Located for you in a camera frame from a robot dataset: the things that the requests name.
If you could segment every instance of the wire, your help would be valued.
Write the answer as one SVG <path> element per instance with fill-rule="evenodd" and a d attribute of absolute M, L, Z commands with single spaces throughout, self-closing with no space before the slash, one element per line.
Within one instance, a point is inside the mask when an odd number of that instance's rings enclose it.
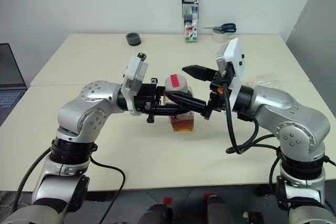
<path fill-rule="evenodd" d="M 280 160 L 279 157 L 277 157 L 275 159 L 274 163 L 272 164 L 271 170 L 269 171 L 269 177 L 268 177 L 268 187 L 269 187 L 269 190 L 271 191 L 271 193 L 275 197 L 277 197 L 277 195 L 276 195 L 275 190 L 273 188 L 273 173 L 274 173 L 275 167 L 277 166 L 279 160 Z"/>
<path fill-rule="evenodd" d="M 330 204 L 329 201 L 325 200 L 326 205 L 330 208 L 330 210 L 332 211 L 332 213 L 336 216 L 336 211 L 334 209 L 334 207 L 332 206 L 332 204 Z"/>
<path fill-rule="evenodd" d="M 38 163 L 40 163 L 40 161 L 47 156 L 47 154 L 50 152 L 50 147 L 47 148 L 36 160 L 35 162 L 31 165 L 31 167 L 29 168 L 29 170 L 26 172 L 25 176 L 23 177 L 23 179 L 21 180 L 21 183 L 19 185 L 19 187 L 17 188 L 17 192 L 16 192 L 16 196 L 14 199 L 14 204 L 13 204 L 13 212 L 15 212 L 17 210 L 17 206 L 19 203 L 19 199 L 22 193 L 22 190 L 30 176 L 30 174 L 33 172 L 33 170 L 35 169 L 35 167 L 38 165 Z"/>
<path fill-rule="evenodd" d="M 254 144 L 251 147 L 263 147 L 263 148 L 273 149 L 275 151 L 278 150 L 278 148 L 276 148 L 275 146 L 269 145 L 269 144 Z"/>
<path fill-rule="evenodd" d="M 114 167 L 114 166 L 109 166 L 109 165 L 103 165 L 103 164 L 100 164 L 100 163 L 98 163 L 97 161 L 95 161 L 91 156 L 90 156 L 90 160 L 91 160 L 91 162 L 93 162 L 95 165 L 98 165 L 98 166 L 101 166 L 101 167 L 104 167 L 104 168 L 109 168 L 109 169 L 116 170 L 116 171 L 120 172 L 121 175 L 122 175 L 122 183 L 121 183 L 121 185 L 120 185 L 120 187 L 119 187 L 119 190 L 117 191 L 117 193 L 116 193 L 115 196 L 113 197 L 113 199 L 112 199 L 112 201 L 111 201 L 109 207 L 108 207 L 107 210 L 105 211 L 103 217 L 101 217 L 101 219 L 100 219 L 99 224 L 102 224 L 103 221 L 104 221 L 104 219 L 105 219 L 105 217 L 106 217 L 106 215 L 109 213 L 109 211 L 110 211 L 110 209 L 111 209 L 113 203 L 115 202 L 117 196 L 119 195 L 120 191 L 122 190 L 122 188 L 123 188 L 123 186 L 124 186 L 124 184 L 125 184 L 125 181 L 126 181 L 126 175 L 125 175 L 125 173 L 123 172 L 122 169 L 119 169 L 119 168 Z"/>
<path fill-rule="evenodd" d="M 257 144 L 257 143 L 259 143 L 260 141 L 265 140 L 265 139 L 267 139 L 267 138 L 271 138 L 271 137 L 275 137 L 275 136 L 274 136 L 273 134 L 268 134 L 268 135 L 265 135 L 265 136 L 261 136 L 261 137 L 255 139 L 255 140 L 253 141 L 253 144 Z"/>
<path fill-rule="evenodd" d="M 273 134 L 265 135 L 255 140 L 256 136 L 258 135 L 258 131 L 259 131 L 259 123 L 257 119 L 255 118 L 252 119 L 255 125 L 255 129 L 254 129 L 252 136 L 244 144 L 237 145 L 235 133 L 233 130 L 231 106 L 230 106 L 230 101 L 229 101 L 228 88 L 226 84 L 223 85 L 223 91 L 224 91 L 224 104 L 225 104 L 225 110 L 226 110 L 227 129 L 228 129 L 231 144 L 232 144 L 232 147 L 226 149 L 226 153 L 231 154 L 231 153 L 236 152 L 237 154 L 242 154 L 245 151 L 247 151 L 249 148 L 251 148 L 252 146 L 271 148 L 273 150 L 277 150 L 276 147 L 271 146 L 271 145 L 257 144 L 264 139 L 274 137 L 274 135 Z"/>
<path fill-rule="evenodd" d="M 226 110 L 227 129 L 228 129 L 228 132 L 229 132 L 232 148 L 233 148 L 234 152 L 236 152 L 237 154 L 242 154 L 245 151 L 245 149 L 241 148 L 241 147 L 242 146 L 246 147 L 247 145 L 251 144 L 251 142 L 254 140 L 254 138 L 258 134 L 258 130 L 259 130 L 258 121 L 254 120 L 254 123 L 255 123 L 256 127 L 255 127 L 253 135 L 243 145 L 238 146 L 237 142 L 236 142 L 235 133 L 234 133 L 234 130 L 233 130 L 231 106 L 230 106 L 230 101 L 229 101 L 228 88 L 227 88 L 226 84 L 223 85 L 223 91 L 224 91 L 224 104 L 225 104 L 225 110 Z M 231 149 L 229 148 L 229 149 L 226 150 L 226 153 L 233 153 L 233 152 L 231 152 Z"/>

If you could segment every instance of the white wall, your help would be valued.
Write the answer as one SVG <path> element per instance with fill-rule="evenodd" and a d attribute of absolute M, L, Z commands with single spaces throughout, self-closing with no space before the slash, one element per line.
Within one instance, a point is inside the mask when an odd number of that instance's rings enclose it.
<path fill-rule="evenodd" d="M 287 46 L 336 116 L 336 1 L 308 0 Z"/>
<path fill-rule="evenodd" d="M 287 40 L 306 1 L 200 0 L 199 26 L 235 22 L 239 33 Z M 130 31 L 182 34 L 181 0 L 0 0 L 0 41 L 11 44 L 27 83 L 68 34 Z"/>

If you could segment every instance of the transparent container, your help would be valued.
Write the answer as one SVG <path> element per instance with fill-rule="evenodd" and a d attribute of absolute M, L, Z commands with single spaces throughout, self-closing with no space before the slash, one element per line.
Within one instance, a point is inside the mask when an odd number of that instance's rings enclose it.
<path fill-rule="evenodd" d="M 192 94 L 192 89 L 188 87 L 186 79 L 179 75 L 173 74 L 166 79 L 165 82 L 166 91 L 182 91 L 185 93 L 190 92 Z M 175 104 L 168 97 L 164 96 L 163 104 Z M 174 132 L 187 133 L 194 130 L 194 112 L 189 111 L 184 114 L 169 116 L 170 123 L 173 127 Z"/>

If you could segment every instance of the beige table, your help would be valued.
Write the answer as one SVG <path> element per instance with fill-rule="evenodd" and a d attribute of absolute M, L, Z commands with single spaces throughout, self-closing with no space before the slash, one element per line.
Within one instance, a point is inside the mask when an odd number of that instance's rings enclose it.
<path fill-rule="evenodd" d="M 206 83 L 195 85 L 197 97 L 207 97 Z M 309 81 L 283 81 L 279 88 L 291 93 L 300 103 L 323 112 L 330 120 L 331 131 L 325 139 L 327 155 L 336 159 L 336 119 Z M 55 137 L 58 110 L 75 98 L 82 85 L 30 87 L 0 127 L 0 190 L 16 190 L 29 166 Z M 246 140 L 253 124 L 234 117 L 238 140 Z M 259 135 L 267 134 L 260 130 Z M 273 138 L 266 143 L 278 145 Z M 122 168 L 127 181 L 125 189 L 201 185 L 266 183 L 273 150 L 251 148 L 243 155 L 228 155 L 230 146 L 224 113 L 213 112 L 209 121 L 195 117 L 195 131 L 174 133 L 168 118 L 156 117 L 154 124 L 146 116 L 129 113 L 111 115 L 96 143 L 93 157 L 104 164 Z M 28 180 L 25 190 L 33 190 L 39 165 Z M 327 179 L 336 179 L 336 169 L 326 164 Z M 121 176 L 109 169 L 90 164 L 89 190 L 117 189 Z"/>
<path fill-rule="evenodd" d="M 125 34 L 72 34 L 31 82 L 32 86 L 87 84 L 94 80 L 122 82 L 131 56 L 147 54 L 145 81 L 170 73 L 183 73 L 182 67 L 202 65 L 216 68 L 215 55 L 221 44 L 210 35 L 200 35 L 194 44 L 182 35 L 141 34 L 142 43 L 132 47 Z M 280 35 L 240 35 L 247 64 L 246 81 L 309 80 Z"/>

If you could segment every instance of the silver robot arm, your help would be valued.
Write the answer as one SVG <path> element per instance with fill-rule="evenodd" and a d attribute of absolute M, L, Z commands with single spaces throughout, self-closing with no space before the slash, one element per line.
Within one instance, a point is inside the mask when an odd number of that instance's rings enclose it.
<path fill-rule="evenodd" d="M 330 130 L 328 119 L 301 105 L 290 94 L 262 86 L 255 87 L 248 110 L 280 142 L 280 196 L 313 199 L 324 205 L 323 140 Z M 292 206 L 289 223 L 336 224 L 336 217 L 321 207 Z"/>
<path fill-rule="evenodd" d="M 89 184 L 84 173 L 97 149 L 94 142 L 107 118 L 124 112 L 117 105 L 120 89 L 119 84 L 95 81 L 61 108 L 59 128 L 34 189 L 32 205 L 17 210 L 3 224 L 59 224 L 66 213 L 81 207 Z"/>

